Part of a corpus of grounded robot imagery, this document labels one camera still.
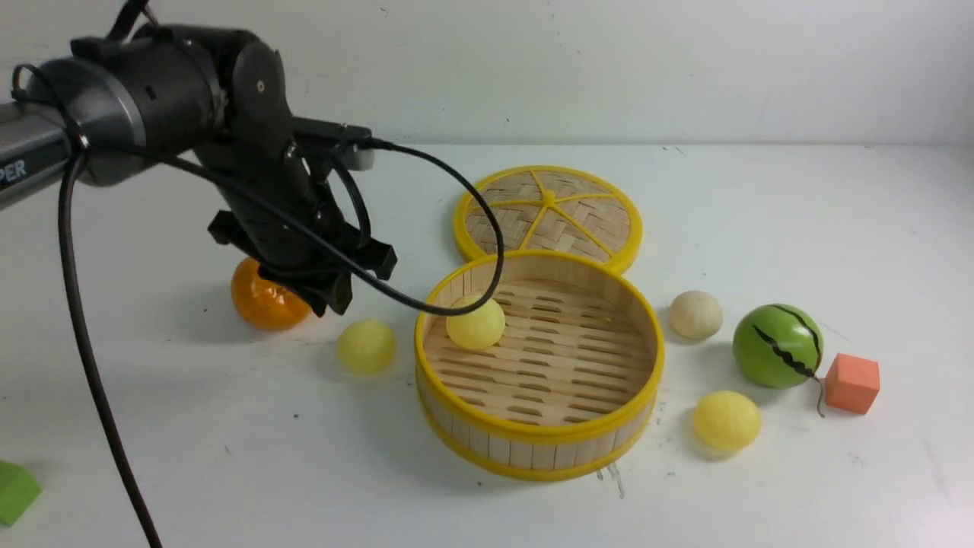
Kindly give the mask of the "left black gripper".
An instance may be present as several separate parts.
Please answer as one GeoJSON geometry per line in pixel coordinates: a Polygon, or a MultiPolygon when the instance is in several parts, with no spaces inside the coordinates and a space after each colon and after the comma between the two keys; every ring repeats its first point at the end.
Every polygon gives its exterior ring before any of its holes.
{"type": "Polygon", "coordinates": [[[399,259],[372,234],[350,146],[299,138],[269,151],[222,139],[194,153],[228,205],[210,221],[212,238],[255,259],[317,316],[345,314],[352,278],[392,277],[399,259]]]}

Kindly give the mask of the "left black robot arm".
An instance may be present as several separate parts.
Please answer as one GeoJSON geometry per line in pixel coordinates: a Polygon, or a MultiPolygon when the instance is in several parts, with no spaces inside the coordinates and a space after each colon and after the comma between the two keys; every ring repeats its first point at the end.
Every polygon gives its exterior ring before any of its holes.
{"type": "Polygon", "coordinates": [[[77,39],[2,104],[2,205],[60,180],[75,149],[60,107],[95,148],[84,183],[108,187],[192,152],[299,221],[363,271],[387,281],[392,246],[368,213],[351,225],[327,177],[368,170],[368,128],[295,116],[283,62],[248,31],[174,25],[139,28],[132,41],[77,39]]]}

